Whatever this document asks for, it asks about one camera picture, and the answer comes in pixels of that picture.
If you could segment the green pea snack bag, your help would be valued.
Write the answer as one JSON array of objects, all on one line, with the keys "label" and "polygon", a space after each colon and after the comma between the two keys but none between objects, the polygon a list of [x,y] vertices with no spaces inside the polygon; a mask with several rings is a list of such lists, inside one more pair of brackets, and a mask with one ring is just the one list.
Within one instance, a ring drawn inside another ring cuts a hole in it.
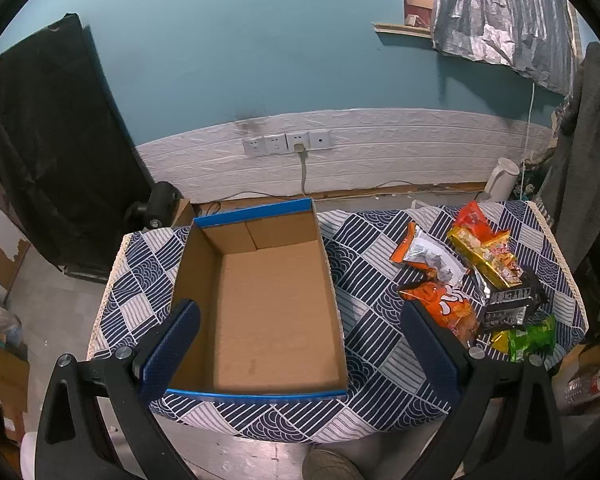
[{"label": "green pea snack bag", "polygon": [[491,337],[491,347],[506,354],[510,362],[521,362],[532,354],[545,358],[554,351],[555,344],[556,320],[554,315],[549,315],[527,327],[500,330]]}]

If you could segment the orange silver snack bag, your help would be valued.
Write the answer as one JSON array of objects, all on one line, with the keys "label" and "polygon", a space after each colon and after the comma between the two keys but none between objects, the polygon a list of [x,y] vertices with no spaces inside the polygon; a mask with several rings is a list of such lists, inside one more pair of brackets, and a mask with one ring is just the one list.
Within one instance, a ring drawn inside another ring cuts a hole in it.
[{"label": "orange silver snack bag", "polygon": [[424,272],[431,281],[456,287],[467,272],[452,252],[425,232],[416,222],[407,223],[402,242],[390,257],[393,263],[406,263]]}]

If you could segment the orange cheese puff bag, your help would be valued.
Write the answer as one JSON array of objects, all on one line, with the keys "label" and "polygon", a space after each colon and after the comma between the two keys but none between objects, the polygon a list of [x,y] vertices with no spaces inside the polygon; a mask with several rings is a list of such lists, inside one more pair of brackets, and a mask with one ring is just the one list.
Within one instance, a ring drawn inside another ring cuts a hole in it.
[{"label": "orange cheese puff bag", "polygon": [[417,300],[441,327],[450,330],[468,348],[475,339],[479,323],[469,298],[460,289],[436,281],[401,287],[404,300]]}]

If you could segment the red snack packet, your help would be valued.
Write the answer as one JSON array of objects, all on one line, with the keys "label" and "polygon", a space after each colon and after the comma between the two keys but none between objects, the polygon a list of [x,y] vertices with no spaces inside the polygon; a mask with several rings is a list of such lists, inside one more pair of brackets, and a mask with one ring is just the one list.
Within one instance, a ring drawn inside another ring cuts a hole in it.
[{"label": "red snack packet", "polygon": [[469,202],[458,212],[454,226],[459,226],[471,232],[481,243],[488,242],[495,236],[488,220],[486,220],[486,216],[475,200]]}]

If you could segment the long gold cracker pack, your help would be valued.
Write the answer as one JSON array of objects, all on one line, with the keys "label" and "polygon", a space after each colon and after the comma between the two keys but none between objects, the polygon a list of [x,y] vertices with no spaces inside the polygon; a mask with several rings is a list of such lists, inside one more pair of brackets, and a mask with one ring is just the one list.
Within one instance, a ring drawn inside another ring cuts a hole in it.
[{"label": "long gold cracker pack", "polygon": [[497,289],[522,284],[524,271],[509,250],[509,232],[496,233],[482,242],[464,226],[453,226],[448,239],[455,250]]}]

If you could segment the plastic water bottle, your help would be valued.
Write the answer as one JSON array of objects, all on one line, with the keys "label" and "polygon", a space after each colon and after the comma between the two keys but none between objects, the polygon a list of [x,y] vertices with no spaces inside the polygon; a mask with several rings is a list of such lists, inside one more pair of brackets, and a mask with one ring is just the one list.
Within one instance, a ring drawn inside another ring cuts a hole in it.
[{"label": "plastic water bottle", "polygon": [[600,396],[600,367],[573,378],[565,388],[564,398],[568,405],[577,405]]}]

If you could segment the white wall socket strip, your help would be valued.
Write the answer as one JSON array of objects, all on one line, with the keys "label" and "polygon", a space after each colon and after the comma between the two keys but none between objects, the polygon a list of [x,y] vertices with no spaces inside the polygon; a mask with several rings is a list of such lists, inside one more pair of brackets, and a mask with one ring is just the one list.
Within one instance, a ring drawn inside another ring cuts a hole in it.
[{"label": "white wall socket strip", "polygon": [[335,142],[328,129],[270,133],[242,140],[242,148],[248,157],[291,154],[302,150],[331,150],[334,147]]}]

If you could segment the grey tarp curtain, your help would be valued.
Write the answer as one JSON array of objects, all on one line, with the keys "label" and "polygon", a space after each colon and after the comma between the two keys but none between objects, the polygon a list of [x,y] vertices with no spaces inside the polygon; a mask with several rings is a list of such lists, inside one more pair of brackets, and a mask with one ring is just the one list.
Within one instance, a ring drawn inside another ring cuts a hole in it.
[{"label": "grey tarp curtain", "polygon": [[434,0],[434,48],[501,65],[565,96],[577,57],[567,0]]}]

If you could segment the navy white patterned tablecloth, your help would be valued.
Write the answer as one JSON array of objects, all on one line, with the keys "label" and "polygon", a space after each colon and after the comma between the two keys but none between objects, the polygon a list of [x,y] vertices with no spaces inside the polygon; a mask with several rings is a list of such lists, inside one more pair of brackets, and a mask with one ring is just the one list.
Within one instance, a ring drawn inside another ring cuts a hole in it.
[{"label": "navy white patterned tablecloth", "polygon": [[[530,266],[547,293],[541,316],[555,321],[556,344],[546,357],[558,364],[588,331],[578,286],[541,208],[512,200],[481,207],[494,229]],[[177,392],[152,404],[155,413],[221,434],[285,443],[336,443],[401,430],[445,414],[400,331],[399,286],[413,277],[393,269],[389,257],[408,222],[443,240],[457,215],[454,206],[347,212],[318,217],[343,325],[349,390],[341,400],[268,404],[204,402]],[[134,346],[168,313],[189,230],[185,226],[127,235],[105,288],[87,354],[105,359]]]}]

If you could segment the white electric kettle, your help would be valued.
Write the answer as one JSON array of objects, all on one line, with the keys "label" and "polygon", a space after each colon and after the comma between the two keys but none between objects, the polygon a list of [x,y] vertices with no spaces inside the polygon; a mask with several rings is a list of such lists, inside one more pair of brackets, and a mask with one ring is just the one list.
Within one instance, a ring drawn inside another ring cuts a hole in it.
[{"label": "white electric kettle", "polygon": [[520,169],[516,162],[500,157],[483,190],[488,196],[486,200],[488,202],[508,200],[519,176]]}]

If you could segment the black fabric backdrop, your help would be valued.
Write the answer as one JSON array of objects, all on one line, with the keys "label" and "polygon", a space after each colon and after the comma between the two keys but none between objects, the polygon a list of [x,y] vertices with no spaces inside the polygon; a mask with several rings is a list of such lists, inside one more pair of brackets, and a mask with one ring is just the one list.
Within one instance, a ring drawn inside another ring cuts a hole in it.
[{"label": "black fabric backdrop", "polygon": [[108,273],[150,192],[76,14],[0,54],[0,209],[49,263]]}]

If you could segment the black snack bag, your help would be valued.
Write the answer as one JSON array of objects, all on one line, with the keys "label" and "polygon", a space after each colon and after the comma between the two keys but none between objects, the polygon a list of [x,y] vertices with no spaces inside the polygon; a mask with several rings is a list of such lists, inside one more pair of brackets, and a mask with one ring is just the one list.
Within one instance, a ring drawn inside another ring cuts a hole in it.
[{"label": "black snack bag", "polygon": [[472,274],[477,282],[480,304],[478,316],[481,333],[524,328],[539,306],[547,303],[547,294],[532,266],[523,266],[521,284],[495,289],[477,270]]}]

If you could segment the grey hanging clothes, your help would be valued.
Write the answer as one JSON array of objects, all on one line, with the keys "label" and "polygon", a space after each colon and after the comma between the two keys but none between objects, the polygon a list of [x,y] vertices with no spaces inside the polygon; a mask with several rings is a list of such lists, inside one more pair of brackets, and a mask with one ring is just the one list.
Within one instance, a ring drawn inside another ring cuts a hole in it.
[{"label": "grey hanging clothes", "polygon": [[600,44],[591,42],[573,81],[539,202],[577,269],[600,234]]}]

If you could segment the blue-rimmed cardboard box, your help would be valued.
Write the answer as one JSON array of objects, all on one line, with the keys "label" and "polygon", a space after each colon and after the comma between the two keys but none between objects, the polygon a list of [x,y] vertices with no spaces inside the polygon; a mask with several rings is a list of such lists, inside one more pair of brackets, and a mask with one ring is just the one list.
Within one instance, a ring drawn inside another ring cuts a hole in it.
[{"label": "blue-rimmed cardboard box", "polygon": [[343,332],[308,198],[199,217],[172,299],[200,311],[170,393],[230,403],[341,398]]}]

